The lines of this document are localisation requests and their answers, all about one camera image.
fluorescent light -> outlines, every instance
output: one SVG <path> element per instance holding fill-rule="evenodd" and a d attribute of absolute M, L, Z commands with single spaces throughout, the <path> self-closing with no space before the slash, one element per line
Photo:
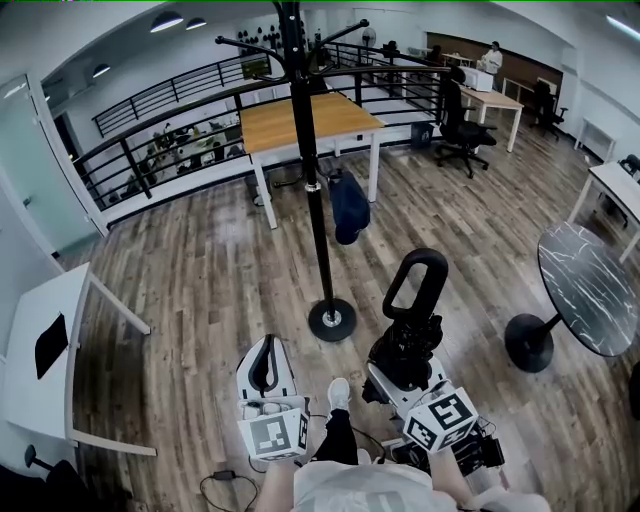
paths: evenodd
<path fill-rule="evenodd" d="M 202 18 L 193 18 L 187 24 L 187 30 L 193 30 L 194 28 L 204 27 L 206 24 L 207 24 L 207 22 L 204 21 Z"/>
<path fill-rule="evenodd" d="M 96 69 L 94 69 L 93 78 L 98 78 L 100 75 L 104 75 L 110 69 L 111 66 L 108 64 L 100 64 Z"/>
<path fill-rule="evenodd" d="M 607 21 L 611 23 L 614 27 L 616 27 L 618 30 L 622 30 L 628 36 L 631 36 L 634 39 L 640 41 L 640 32 L 638 32 L 637 30 L 634 30 L 631 27 L 628 27 L 621 21 L 618 21 L 617 19 L 612 18 L 611 16 L 607 16 Z"/>
<path fill-rule="evenodd" d="M 14 87 L 10 91 L 8 91 L 7 94 L 4 95 L 4 97 L 8 98 L 12 94 L 17 93 L 20 89 L 24 88 L 26 85 L 27 85 L 27 82 L 24 82 L 23 84 L 17 85 L 16 87 Z"/>
<path fill-rule="evenodd" d="M 174 25 L 182 23 L 183 21 L 184 18 L 177 12 L 163 12 L 155 20 L 153 20 L 153 25 L 151 25 L 151 33 L 160 32 L 161 30 L 173 27 Z"/>

black pants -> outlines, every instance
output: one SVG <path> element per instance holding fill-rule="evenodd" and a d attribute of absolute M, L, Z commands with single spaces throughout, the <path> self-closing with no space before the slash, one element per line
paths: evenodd
<path fill-rule="evenodd" d="M 327 422 L 327 437 L 311 460 L 333 460 L 357 466 L 357 450 L 349 413 L 343 409 L 334 409 L 331 411 L 331 419 Z"/>

black marble tabletop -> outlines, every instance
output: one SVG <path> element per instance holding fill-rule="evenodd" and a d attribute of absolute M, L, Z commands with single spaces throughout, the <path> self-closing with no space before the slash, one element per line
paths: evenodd
<path fill-rule="evenodd" d="M 616 356 L 631 345 L 638 323 L 636 295 L 602 240 L 563 222 L 540 238 L 538 264 L 560 317 L 588 349 Z"/>

person in white shirt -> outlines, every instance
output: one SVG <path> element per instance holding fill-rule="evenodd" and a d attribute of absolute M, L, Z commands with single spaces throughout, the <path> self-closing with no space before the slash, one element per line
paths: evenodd
<path fill-rule="evenodd" d="M 490 75 L 496 75 L 502 67 L 502 53 L 500 53 L 500 44 L 498 41 L 491 43 L 491 50 L 485 53 L 480 60 L 484 71 Z"/>
<path fill-rule="evenodd" d="M 451 448 L 429 455 L 431 477 L 402 464 L 358 465 L 349 394 L 346 379 L 331 383 L 327 437 L 301 469 L 292 459 L 269 464 L 255 512 L 551 512 L 536 494 L 493 487 L 474 496 Z"/>

lower floor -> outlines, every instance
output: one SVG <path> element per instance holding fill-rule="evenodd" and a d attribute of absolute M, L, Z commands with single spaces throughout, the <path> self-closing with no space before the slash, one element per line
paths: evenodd
<path fill-rule="evenodd" d="M 436 355 L 495 423 L 506 458 L 502 468 L 474 473 L 474 488 L 502 483 L 538 492 L 553 510 L 625 510 L 640 491 L 639 432 L 627 398 L 637 343 L 604 359 L 560 323 L 554 359 L 535 375 L 515 368 L 504 349 L 513 316 L 555 313 L 537 243 L 546 228 L 567 219 L 589 167 L 570 140 L 543 138 L 524 119 L 507 153 L 511 120 L 504 117 L 491 119 L 499 143 L 480 150 L 491 167 L 473 180 L 460 162 L 437 167 L 431 150 L 382 149 L 371 224 L 351 246 L 335 242 L 325 201 L 335 291 L 358 314 L 355 332 L 340 343 L 316 339 L 306 324 L 322 288 L 302 184 L 274 191 L 279 228 L 273 231 L 245 184 L 235 181 L 141 213 L 67 258 L 68 267 L 91 261 L 96 275 L 152 327 L 150 336 L 138 337 L 106 305 L 90 300 L 76 369 L 76 427 L 158 449 L 157 458 L 145 458 L 81 446 L 79 468 L 99 494 L 122 497 L 126 510 L 205 511 L 213 509 L 199 482 L 213 471 L 229 468 L 260 482 L 236 427 L 235 368 L 269 332 L 286 340 L 312 414 L 326 414 L 326 388 L 344 376 L 353 389 L 354 426 L 379 440 L 397 437 L 391 411 L 364 403 L 360 388 L 369 349 L 390 324 L 383 296 L 402 258 L 426 246 L 449 262 L 436 308 L 444 331 Z M 321 165 L 349 169 L 366 187 L 367 151 Z M 598 201 L 592 192 L 577 222 L 621 253 L 633 228 L 622 229 L 621 218 Z M 625 262 L 636 286 L 639 263 L 637 251 Z M 418 274 L 411 277 L 401 290 L 405 301 L 419 283 Z M 312 422 L 316 446 L 321 421 Z M 358 441 L 374 453 L 369 441 Z M 212 485 L 210 498 L 244 509 L 253 489 L 236 482 Z"/>

